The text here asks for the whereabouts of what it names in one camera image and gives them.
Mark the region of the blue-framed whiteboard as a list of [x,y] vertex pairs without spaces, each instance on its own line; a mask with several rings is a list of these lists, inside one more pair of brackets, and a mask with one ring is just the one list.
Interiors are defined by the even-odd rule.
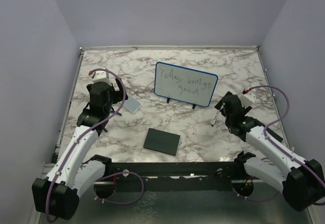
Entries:
[[216,74],[157,62],[154,93],[157,96],[208,107],[218,82]]

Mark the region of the white black whiteboard marker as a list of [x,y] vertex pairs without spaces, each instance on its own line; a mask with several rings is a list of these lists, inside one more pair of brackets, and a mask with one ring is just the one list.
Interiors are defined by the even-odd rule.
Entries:
[[217,110],[217,112],[216,112],[216,114],[215,114],[215,116],[214,116],[214,118],[213,118],[213,121],[212,121],[212,123],[211,123],[211,126],[212,126],[212,127],[214,127],[214,125],[216,124],[216,121],[217,121],[217,119],[218,119],[219,113],[220,113],[220,111]]

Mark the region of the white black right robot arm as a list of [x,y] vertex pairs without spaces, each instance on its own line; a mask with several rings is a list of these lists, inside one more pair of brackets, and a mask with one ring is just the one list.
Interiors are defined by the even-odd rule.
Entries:
[[319,162],[295,154],[274,138],[265,125],[247,116],[255,96],[244,91],[235,95],[228,91],[215,108],[225,117],[229,132],[259,150],[270,163],[252,153],[236,158],[233,173],[244,179],[248,175],[259,178],[278,190],[296,211],[302,211],[324,198],[324,175]]

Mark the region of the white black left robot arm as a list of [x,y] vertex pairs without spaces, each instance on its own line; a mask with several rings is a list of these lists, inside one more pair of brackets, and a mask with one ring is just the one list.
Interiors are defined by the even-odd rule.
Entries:
[[108,120],[117,114],[112,105],[127,100],[124,84],[120,78],[115,80],[118,91],[102,81],[87,86],[90,101],[78,117],[69,145],[46,177],[36,178],[32,184],[35,208],[45,213],[49,223],[58,218],[71,219],[80,198],[94,181],[97,178],[105,181],[112,175],[112,168],[98,160],[84,168],[81,165]]

